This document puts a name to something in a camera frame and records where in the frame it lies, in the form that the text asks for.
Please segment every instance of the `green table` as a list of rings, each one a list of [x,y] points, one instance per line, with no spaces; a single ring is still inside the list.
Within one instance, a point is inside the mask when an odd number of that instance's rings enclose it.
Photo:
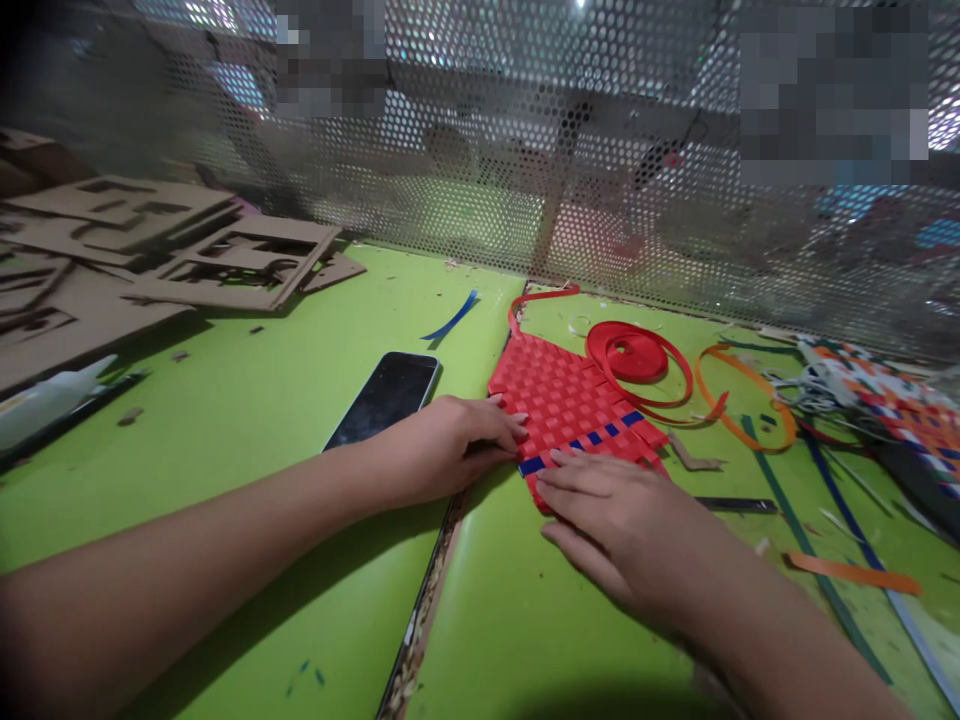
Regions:
[[[637,322],[673,342],[692,362],[718,342],[723,326],[650,308],[612,303],[585,295],[528,303],[522,328],[568,350],[583,353],[583,340],[568,330],[573,315]],[[574,324],[581,330],[583,319]],[[746,330],[734,339],[769,344]],[[743,351],[789,376],[800,369],[790,356]],[[715,397],[731,391],[729,412],[772,415],[756,386],[719,361],[705,360],[704,375]],[[671,366],[656,389],[639,389],[654,399],[680,395],[682,375]],[[703,398],[671,417],[705,413]],[[770,444],[779,430],[761,433]],[[688,472],[671,453],[671,477],[694,494],[771,497],[753,453],[720,424],[677,430],[695,457],[729,461],[722,472]],[[774,472],[810,533],[819,555],[862,562],[853,540],[819,512],[836,506],[801,442],[771,458]],[[848,464],[885,497],[895,497],[893,481],[871,462],[849,456]],[[960,687],[960,554],[928,531],[904,519],[889,519],[850,479],[838,480],[845,498],[868,535],[879,533],[875,548],[891,570],[913,575],[926,593],[909,598],[930,644]],[[691,687],[692,662],[617,610],[588,580],[573,570],[538,531],[544,520],[525,483],[515,473],[504,482],[481,483],[448,571],[427,653],[419,674],[422,686],[407,717],[415,718],[637,718],[715,717],[718,706]],[[730,527],[756,545],[772,543],[766,557],[783,568],[779,553],[798,550],[779,516],[726,515]],[[788,571],[825,608],[813,576]],[[837,581],[861,629],[894,679],[894,691],[920,718],[951,718],[952,713],[923,667],[909,637],[881,590]]]
[[[367,272],[292,303],[286,317],[208,309],[124,348],[123,360],[152,375],[4,478],[0,569],[319,452],[379,358],[427,352],[418,338],[449,320],[472,288],[479,303],[434,354],[443,364],[439,393],[483,397],[506,341],[508,304],[524,281],[373,246],[347,254]],[[251,335],[257,325],[265,329]],[[170,356],[179,350],[190,356],[177,363]],[[132,407],[143,415],[118,427]],[[445,507],[375,518],[324,544],[197,646],[128,716],[372,718]]]
[[[5,478],[0,569],[174,511],[317,452],[379,357],[389,350],[426,351],[417,338],[446,322],[474,287],[480,303],[436,354],[444,365],[440,392],[482,396],[506,340],[507,306],[523,280],[372,246],[351,247],[348,254],[368,273],[295,303],[286,317],[201,311],[124,348],[131,367],[147,365],[153,375]],[[567,329],[574,314],[659,328],[690,359],[716,341],[721,327],[587,296],[531,303],[523,327],[582,352],[583,341]],[[265,329],[251,335],[256,325]],[[765,342],[745,330],[730,332]],[[173,362],[177,350],[190,357]],[[747,354],[787,372],[799,369],[783,356]],[[762,396],[734,371],[715,362],[705,374],[715,394],[732,391],[732,414],[764,411]],[[675,397],[677,375],[643,393]],[[135,406],[144,414],[130,427],[117,427]],[[697,397],[675,415],[705,409]],[[729,461],[719,473],[688,473],[671,456],[667,468],[683,487],[769,497],[752,454],[724,428],[678,433],[694,455]],[[884,496],[895,496],[879,468],[852,456],[848,462]],[[771,463],[801,519],[818,533],[811,533],[817,552],[859,561],[854,543],[819,512],[838,514],[806,449],[795,446]],[[960,555],[914,523],[887,518],[849,479],[839,482],[864,531],[879,533],[875,546],[887,566],[924,586],[926,594],[911,598],[910,607],[960,686],[960,585],[948,579],[960,578]],[[714,701],[692,689],[692,663],[623,616],[540,538],[543,519],[518,474],[481,482],[470,505],[408,718],[713,716]],[[127,715],[371,718],[443,512],[438,503],[375,518],[318,548]],[[796,549],[779,517],[728,521],[751,544],[769,538],[770,562],[781,565],[778,553]],[[818,597],[812,577],[789,572]],[[950,717],[882,592],[837,585],[893,676],[895,692],[918,717]],[[307,661],[309,671],[301,674]]]

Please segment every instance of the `perforated metal sheet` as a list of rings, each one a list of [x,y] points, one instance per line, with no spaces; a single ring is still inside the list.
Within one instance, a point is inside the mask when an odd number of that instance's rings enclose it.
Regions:
[[[291,121],[263,0],[98,0],[51,20],[6,122],[466,263],[960,360],[960,4],[929,3],[929,180],[842,188],[740,184],[758,4],[387,0],[384,117]]]

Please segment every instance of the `left hand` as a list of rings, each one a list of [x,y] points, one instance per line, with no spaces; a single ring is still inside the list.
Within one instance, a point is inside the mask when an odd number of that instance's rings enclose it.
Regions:
[[[520,423],[527,416],[503,412],[500,399],[500,395],[486,400],[444,395],[354,445],[359,462],[371,466],[371,493],[380,509],[452,495],[495,465],[515,460],[516,438],[527,434]]]

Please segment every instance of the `smartphone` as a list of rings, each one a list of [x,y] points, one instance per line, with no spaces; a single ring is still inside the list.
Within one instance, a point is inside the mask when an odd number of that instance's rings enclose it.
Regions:
[[[373,437],[422,408],[440,372],[430,355],[389,352],[343,416],[324,450]]]

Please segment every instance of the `glue bottle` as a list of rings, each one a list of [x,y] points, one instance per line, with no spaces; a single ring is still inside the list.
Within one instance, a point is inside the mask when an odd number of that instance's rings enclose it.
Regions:
[[[83,370],[57,373],[0,403],[0,453],[77,407],[97,388],[97,376],[116,359],[108,355]]]

